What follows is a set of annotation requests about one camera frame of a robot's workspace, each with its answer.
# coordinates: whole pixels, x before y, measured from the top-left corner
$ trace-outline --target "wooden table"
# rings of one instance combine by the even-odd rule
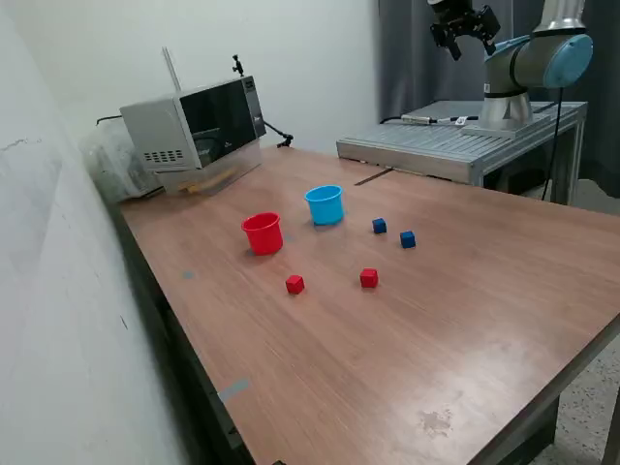
[[[123,207],[258,464],[498,463],[617,334],[620,218],[397,171],[357,186],[380,169],[263,155],[213,198]],[[315,228],[303,194],[327,183],[346,218]],[[240,224],[266,210],[285,245],[253,257]],[[360,288],[367,266],[376,290]]]

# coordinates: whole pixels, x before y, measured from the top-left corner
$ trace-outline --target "gray curtain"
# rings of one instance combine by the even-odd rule
[[[490,5],[502,24],[498,42],[529,34],[538,25],[544,0],[474,1]],[[434,15],[426,0],[379,0],[382,117],[400,115],[438,100],[481,100],[483,48],[475,39],[461,38],[463,56],[454,62],[435,47],[429,28]],[[589,103],[580,177],[596,181],[620,198],[620,130],[613,125],[620,104],[620,2],[589,0],[584,22],[595,42],[595,55],[585,76],[565,91],[566,101]],[[531,91],[533,100],[555,100],[556,94]]]

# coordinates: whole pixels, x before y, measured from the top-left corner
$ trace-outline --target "speckled floor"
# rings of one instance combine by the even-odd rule
[[[575,206],[620,215],[620,200],[607,197],[591,181],[579,181]],[[619,386],[620,337],[563,392],[555,444],[533,463],[600,465]]]

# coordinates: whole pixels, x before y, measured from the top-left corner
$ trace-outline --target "metal stand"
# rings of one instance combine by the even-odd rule
[[[483,186],[486,175],[553,139],[557,107],[535,102],[532,108],[541,116],[531,127],[516,131],[514,139],[470,135],[467,125],[389,122],[339,140],[338,156]],[[445,118],[476,115],[481,110],[482,102],[436,102],[409,114]],[[554,202],[571,204],[573,201],[586,113],[586,103],[562,104],[559,134],[566,135],[564,143],[558,147],[553,177]]]

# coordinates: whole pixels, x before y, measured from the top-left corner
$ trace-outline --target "metal grate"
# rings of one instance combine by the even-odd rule
[[[183,161],[181,150],[168,150],[161,152],[144,152],[144,160],[148,163],[170,164]]]

